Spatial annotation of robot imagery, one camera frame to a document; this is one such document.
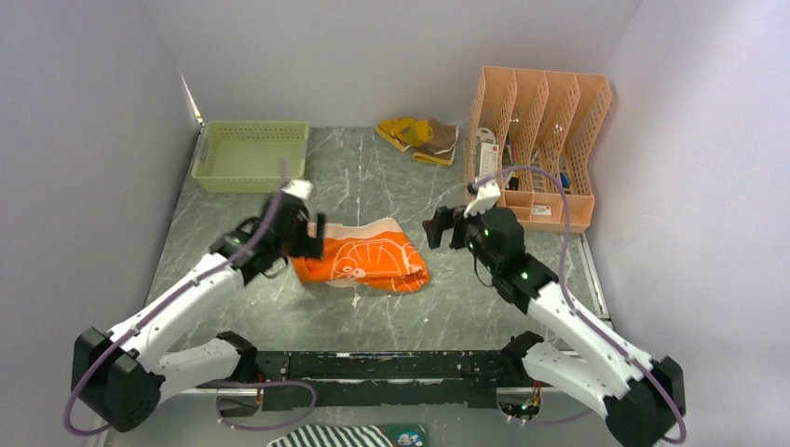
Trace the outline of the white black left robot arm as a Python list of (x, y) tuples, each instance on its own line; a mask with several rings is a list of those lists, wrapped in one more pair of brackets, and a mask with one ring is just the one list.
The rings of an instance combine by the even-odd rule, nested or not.
[(137, 314), (101, 332), (89, 328), (75, 340), (71, 394), (62, 423), (89, 437), (108, 428), (129, 431), (165, 400), (214, 381), (262, 386), (256, 347), (232, 331), (197, 348), (172, 345), (224, 298), (243, 291), (258, 276), (290, 256), (319, 259), (325, 216), (308, 230), (306, 203), (312, 185), (294, 180), (266, 200), (258, 216), (218, 237), (175, 285)]

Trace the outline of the white red paper card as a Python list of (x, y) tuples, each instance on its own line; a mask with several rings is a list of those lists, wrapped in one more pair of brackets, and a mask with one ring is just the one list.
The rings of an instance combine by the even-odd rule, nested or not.
[(491, 129), (477, 128), (475, 132), (475, 178), (482, 178), (498, 171), (500, 150)]

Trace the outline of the black white striped towel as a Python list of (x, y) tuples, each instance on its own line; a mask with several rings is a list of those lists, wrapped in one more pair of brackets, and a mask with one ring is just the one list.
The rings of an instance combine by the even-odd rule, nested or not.
[(267, 447), (389, 447), (395, 443), (374, 426), (308, 424), (269, 442)]

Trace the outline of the teal patterned cloth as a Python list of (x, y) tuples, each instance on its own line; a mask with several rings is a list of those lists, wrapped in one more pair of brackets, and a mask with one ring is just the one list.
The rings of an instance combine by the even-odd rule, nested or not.
[(392, 446), (428, 447), (428, 431), (420, 424), (386, 424), (376, 427)]

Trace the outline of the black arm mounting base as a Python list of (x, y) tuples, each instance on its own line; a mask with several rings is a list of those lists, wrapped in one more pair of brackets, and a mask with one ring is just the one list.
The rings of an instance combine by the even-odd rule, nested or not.
[(493, 409), (498, 394), (533, 385), (524, 367), (500, 350), (260, 351), (256, 365), (274, 384), (263, 394), (265, 411), (309, 405)]

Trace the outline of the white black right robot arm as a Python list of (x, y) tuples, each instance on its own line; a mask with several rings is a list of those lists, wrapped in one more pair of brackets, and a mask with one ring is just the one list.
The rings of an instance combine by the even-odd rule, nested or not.
[(682, 367), (626, 341), (582, 305), (553, 270), (526, 251), (524, 229), (511, 210), (465, 216), (461, 208), (439, 207), (422, 226), (433, 250), (451, 231), (451, 249), (469, 251), (504, 301), (541, 322), (576, 353), (568, 356), (546, 341), (518, 350), (502, 362), (511, 384), (535, 379), (563, 391), (601, 416), (622, 446), (653, 446), (667, 440), (672, 428), (681, 428), (686, 409)]

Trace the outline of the yellow brown folded towel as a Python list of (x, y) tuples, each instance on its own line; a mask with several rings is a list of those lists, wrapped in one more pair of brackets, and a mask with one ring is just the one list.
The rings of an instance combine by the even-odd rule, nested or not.
[(402, 153), (412, 151), (415, 161), (451, 166), (455, 160), (460, 130), (435, 118), (399, 117), (377, 124), (378, 136)]

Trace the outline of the orange white patterned towel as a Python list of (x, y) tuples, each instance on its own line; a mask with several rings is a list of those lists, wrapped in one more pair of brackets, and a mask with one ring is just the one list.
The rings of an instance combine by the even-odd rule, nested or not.
[(327, 223), (322, 256), (290, 262), (301, 282), (334, 288), (417, 292), (430, 280), (426, 262), (391, 217), (360, 226)]

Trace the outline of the green plastic basket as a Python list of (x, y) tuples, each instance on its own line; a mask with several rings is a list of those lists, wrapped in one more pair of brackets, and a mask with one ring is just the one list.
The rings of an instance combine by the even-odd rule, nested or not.
[(309, 125), (298, 121), (211, 121), (197, 142), (192, 178), (211, 194), (271, 193), (301, 179)]

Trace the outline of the orange plastic file organizer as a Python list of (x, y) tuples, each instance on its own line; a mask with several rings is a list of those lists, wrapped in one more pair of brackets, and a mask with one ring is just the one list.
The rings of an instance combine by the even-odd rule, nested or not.
[[(584, 233), (595, 205), (588, 162), (612, 98), (602, 74), (483, 67), (465, 143), (466, 181), (475, 178), (475, 132), (491, 129), (498, 168), (519, 168), (498, 179), (498, 205), (529, 229), (560, 232), (569, 223)], [(550, 205), (552, 217), (533, 217), (533, 205)]]

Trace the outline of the small white box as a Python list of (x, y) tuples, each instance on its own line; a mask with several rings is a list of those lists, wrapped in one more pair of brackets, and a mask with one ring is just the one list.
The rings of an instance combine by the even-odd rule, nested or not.
[(531, 207), (531, 214), (533, 217), (552, 217), (552, 207), (550, 205), (533, 205)]

